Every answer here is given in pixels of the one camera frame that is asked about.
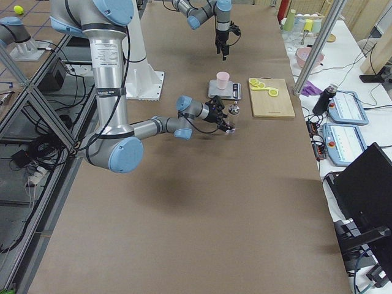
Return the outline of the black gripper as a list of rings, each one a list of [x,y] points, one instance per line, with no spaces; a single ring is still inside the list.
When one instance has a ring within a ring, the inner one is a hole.
[[[205,118],[206,122],[216,123],[217,128],[227,134],[236,129],[235,123],[225,122],[227,115],[223,112],[225,105],[220,96],[214,96],[205,103],[205,106],[208,108],[208,115]]]
[[[222,59],[226,60],[230,54],[230,47],[237,43],[235,41],[232,44],[228,44],[227,41],[229,39],[229,34],[234,33],[234,35],[238,36],[237,41],[241,37],[241,30],[238,25],[236,25],[233,21],[229,20],[223,22],[222,20],[215,20],[215,46],[216,46],[216,53],[222,53]]]

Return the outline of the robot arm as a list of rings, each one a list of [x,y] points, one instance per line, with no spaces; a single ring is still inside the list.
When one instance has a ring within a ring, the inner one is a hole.
[[[130,124],[127,118],[126,77],[130,50],[130,27],[139,19],[134,1],[52,1],[51,25],[63,34],[89,40],[96,88],[99,128],[82,140],[78,154],[90,164],[115,173],[136,169],[143,158],[142,140],[171,133],[188,140],[194,121],[214,123],[228,132],[221,98],[202,103],[189,96],[176,101],[177,117],[155,116]]]
[[[198,29],[210,18],[215,18],[215,46],[217,54],[222,54],[225,61],[230,54],[230,47],[235,44],[228,44],[229,34],[232,32],[238,39],[241,37],[241,30],[238,25],[231,20],[232,2],[229,0],[207,1],[199,8],[194,7],[190,1],[172,1],[172,6],[181,12],[186,18],[191,29]]]

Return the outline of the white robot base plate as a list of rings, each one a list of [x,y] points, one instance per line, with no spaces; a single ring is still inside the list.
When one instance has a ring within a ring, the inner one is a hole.
[[[132,66],[126,78],[126,99],[158,101],[165,72],[155,71],[150,64]]]

